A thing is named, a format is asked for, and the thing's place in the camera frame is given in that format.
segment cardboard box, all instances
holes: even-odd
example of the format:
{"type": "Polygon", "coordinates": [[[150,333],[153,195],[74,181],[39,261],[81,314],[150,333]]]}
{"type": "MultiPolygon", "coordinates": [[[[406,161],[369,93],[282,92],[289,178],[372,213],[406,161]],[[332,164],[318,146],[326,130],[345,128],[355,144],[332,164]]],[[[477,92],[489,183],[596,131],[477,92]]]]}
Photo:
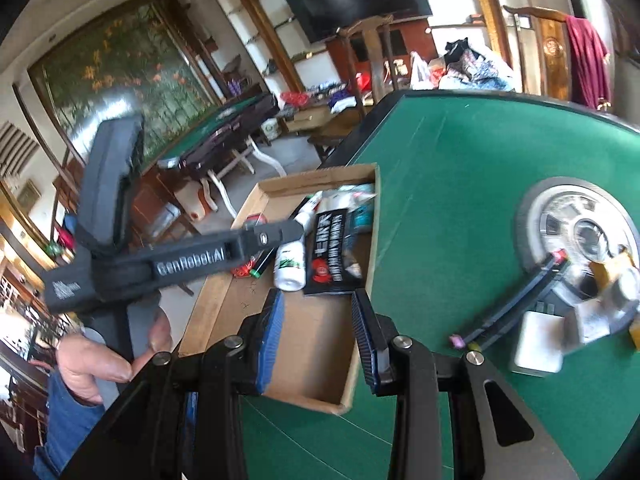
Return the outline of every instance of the cardboard box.
{"type": "MultiPolygon", "coordinates": [[[[343,184],[376,185],[372,234],[359,235],[354,253],[373,280],[378,234],[380,180],[375,165],[355,165],[309,171],[258,183],[247,197],[232,227],[262,212],[269,221],[289,217],[308,194],[343,184]]],[[[209,276],[191,314],[179,353],[204,352],[238,332],[242,320],[260,312],[273,287],[273,266],[259,279],[209,276]]],[[[341,414],[351,408],[359,355],[351,327],[351,295],[305,297],[285,293],[285,320],[273,378],[265,395],[318,412],[341,414]]]]}

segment hanging red garment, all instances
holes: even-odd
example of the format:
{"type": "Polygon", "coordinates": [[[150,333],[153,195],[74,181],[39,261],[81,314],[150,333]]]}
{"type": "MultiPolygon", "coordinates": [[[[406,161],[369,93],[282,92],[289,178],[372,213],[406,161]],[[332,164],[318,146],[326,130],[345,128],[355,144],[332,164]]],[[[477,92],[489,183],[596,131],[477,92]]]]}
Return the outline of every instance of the hanging red garment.
{"type": "Polygon", "coordinates": [[[589,20],[567,16],[566,27],[572,51],[572,101],[597,110],[611,102],[605,67],[609,51],[589,20]]]}

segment painting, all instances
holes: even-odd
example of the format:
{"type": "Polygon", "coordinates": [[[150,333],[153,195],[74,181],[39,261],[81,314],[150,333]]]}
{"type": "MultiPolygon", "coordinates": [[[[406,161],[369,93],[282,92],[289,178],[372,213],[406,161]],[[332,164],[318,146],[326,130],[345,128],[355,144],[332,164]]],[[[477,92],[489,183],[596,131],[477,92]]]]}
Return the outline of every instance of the painting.
{"type": "Polygon", "coordinates": [[[103,120],[142,112],[148,164],[216,107],[156,0],[133,0],[89,22],[29,74],[52,120],[85,159],[103,120]]]}
{"type": "Polygon", "coordinates": [[[22,186],[20,193],[18,193],[18,196],[16,197],[16,201],[24,214],[28,215],[40,197],[40,191],[31,179],[29,179],[24,183],[24,186],[22,186]]]}

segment white chair leg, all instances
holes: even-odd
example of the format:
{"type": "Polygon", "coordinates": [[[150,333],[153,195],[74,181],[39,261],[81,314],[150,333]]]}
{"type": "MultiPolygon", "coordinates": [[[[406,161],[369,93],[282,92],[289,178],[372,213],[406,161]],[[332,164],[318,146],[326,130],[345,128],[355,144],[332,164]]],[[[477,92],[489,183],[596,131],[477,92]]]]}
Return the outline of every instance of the white chair leg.
{"type": "Polygon", "coordinates": [[[254,167],[248,160],[246,160],[246,157],[242,153],[238,152],[238,150],[231,150],[231,153],[233,153],[234,156],[242,163],[242,165],[249,170],[249,173],[255,175],[254,167]]]}
{"type": "Polygon", "coordinates": [[[249,137],[246,140],[246,143],[247,143],[247,145],[249,147],[254,149],[252,155],[255,158],[257,158],[258,160],[261,160],[263,162],[266,162],[267,164],[272,166],[273,169],[276,170],[280,176],[287,176],[287,172],[284,171],[284,168],[282,167],[282,165],[275,158],[273,158],[272,156],[269,156],[266,153],[261,152],[258,149],[258,146],[256,146],[254,140],[251,137],[249,137]]]}
{"type": "Polygon", "coordinates": [[[222,181],[216,176],[215,173],[213,173],[213,171],[207,171],[207,174],[220,191],[220,195],[222,195],[222,201],[225,203],[226,208],[231,213],[231,216],[235,219],[238,216],[238,213],[236,213],[236,210],[231,205],[231,200],[229,200],[229,195],[226,193],[225,185],[222,184],[222,181]]]}
{"type": "Polygon", "coordinates": [[[218,211],[218,204],[216,201],[211,198],[209,181],[206,178],[201,178],[200,183],[202,184],[202,190],[204,191],[204,200],[207,205],[211,208],[211,210],[215,213],[218,211]]]}

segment hand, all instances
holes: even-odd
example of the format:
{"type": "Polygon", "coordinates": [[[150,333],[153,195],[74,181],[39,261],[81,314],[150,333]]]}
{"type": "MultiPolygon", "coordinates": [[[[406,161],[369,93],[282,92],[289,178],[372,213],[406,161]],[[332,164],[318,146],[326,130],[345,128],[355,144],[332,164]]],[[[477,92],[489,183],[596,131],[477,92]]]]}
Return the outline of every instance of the hand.
{"type": "Polygon", "coordinates": [[[85,402],[101,404],[102,397],[95,378],[127,383],[156,352],[170,351],[171,326],[164,311],[159,309],[159,312],[156,322],[149,329],[149,349],[132,364],[81,333],[64,336],[58,345],[56,358],[60,376],[71,393],[85,402]]]}

